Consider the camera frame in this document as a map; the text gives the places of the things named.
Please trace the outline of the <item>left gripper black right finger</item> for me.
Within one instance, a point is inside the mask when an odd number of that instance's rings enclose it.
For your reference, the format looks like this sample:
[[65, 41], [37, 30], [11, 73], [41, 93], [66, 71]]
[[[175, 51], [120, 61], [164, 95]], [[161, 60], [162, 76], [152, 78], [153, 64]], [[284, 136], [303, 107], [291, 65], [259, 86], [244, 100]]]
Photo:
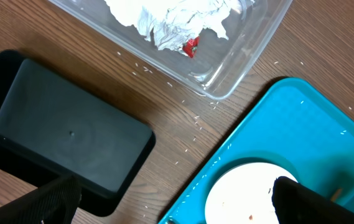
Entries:
[[354, 224], [354, 213], [287, 178], [274, 181], [272, 204], [279, 224]]

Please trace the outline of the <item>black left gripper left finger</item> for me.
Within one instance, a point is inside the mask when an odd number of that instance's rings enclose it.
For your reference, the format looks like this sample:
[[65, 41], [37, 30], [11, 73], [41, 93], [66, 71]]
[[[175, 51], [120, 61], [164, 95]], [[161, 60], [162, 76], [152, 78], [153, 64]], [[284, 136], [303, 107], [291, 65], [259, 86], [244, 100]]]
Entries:
[[76, 177], [60, 177], [0, 207], [0, 224], [71, 224], [82, 188]]

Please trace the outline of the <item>large white pink-rimmed plate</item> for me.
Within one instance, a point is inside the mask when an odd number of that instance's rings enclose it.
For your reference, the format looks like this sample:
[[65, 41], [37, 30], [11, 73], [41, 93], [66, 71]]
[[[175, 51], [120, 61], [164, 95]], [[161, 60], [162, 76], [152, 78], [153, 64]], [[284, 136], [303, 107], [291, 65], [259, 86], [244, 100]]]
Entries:
[[272, 204], [274, 181], [296, 178], [274, 164], [253, 162], [224, 173], [211, 188], [205, 203], [207, 224], [278, 224]]

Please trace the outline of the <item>white tissue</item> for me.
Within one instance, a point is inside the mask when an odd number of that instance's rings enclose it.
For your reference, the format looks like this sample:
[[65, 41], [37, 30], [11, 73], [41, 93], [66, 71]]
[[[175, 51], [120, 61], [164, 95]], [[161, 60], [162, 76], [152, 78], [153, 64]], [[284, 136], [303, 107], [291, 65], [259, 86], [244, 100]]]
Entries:
[[133, 26], [158, 50], [182, 51], [202, 30], [213, 30], [228, 39], [222, 22], [232, 11], [247, 9], [239, 0], [106, 0], [106, 5], [123, 26]]

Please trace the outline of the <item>clear plastic waste bin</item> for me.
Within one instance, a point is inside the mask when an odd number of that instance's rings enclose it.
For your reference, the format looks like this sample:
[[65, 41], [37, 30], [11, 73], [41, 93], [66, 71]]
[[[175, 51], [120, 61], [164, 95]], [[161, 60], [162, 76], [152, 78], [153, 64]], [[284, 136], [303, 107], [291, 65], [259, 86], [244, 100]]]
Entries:
[[193, 58], [157, 50], [134, 27], [120, 24], [102, 0], [50, 0], [122, 48], [191, 90], [214, 100], [229, 96], [261, 55], [292, 0], [234, 1], [222, 22], [228, 36], [201, 31]]

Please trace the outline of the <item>small red waste piece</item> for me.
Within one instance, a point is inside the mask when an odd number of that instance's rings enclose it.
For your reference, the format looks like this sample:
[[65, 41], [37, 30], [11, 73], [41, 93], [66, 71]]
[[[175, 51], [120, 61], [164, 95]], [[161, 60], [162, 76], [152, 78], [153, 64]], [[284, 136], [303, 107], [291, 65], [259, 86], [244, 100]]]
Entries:
[[189, 39], [183, 46], [182, 51], [190, 58], [193, 58], [196, 54], [198, 43], [200, 41], [200, 37], [196, 37], [194, 39]]

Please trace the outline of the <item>teal plastic tray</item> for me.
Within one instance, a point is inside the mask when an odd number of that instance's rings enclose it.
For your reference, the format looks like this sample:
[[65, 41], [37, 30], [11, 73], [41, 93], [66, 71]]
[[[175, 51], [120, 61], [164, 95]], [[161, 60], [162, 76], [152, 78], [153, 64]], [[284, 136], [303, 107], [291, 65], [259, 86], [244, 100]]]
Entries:
[[259, 100], [164, 214], [162, 223], [203, 223], [205, 201], [229, 169], [269, 162], [354, 212], [354, 121], [308, 82], [285, 78]]

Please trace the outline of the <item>black tray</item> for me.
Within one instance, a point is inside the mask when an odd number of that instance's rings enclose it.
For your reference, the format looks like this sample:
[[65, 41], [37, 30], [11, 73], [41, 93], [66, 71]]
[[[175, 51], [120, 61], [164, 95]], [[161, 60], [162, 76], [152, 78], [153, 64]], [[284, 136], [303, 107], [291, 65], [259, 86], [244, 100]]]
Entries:
[[36, 187], [64, 175], [81, 209], [111, 215], [156, 144], [153, 130], [15, 50], [0, 52], [0, 169]]

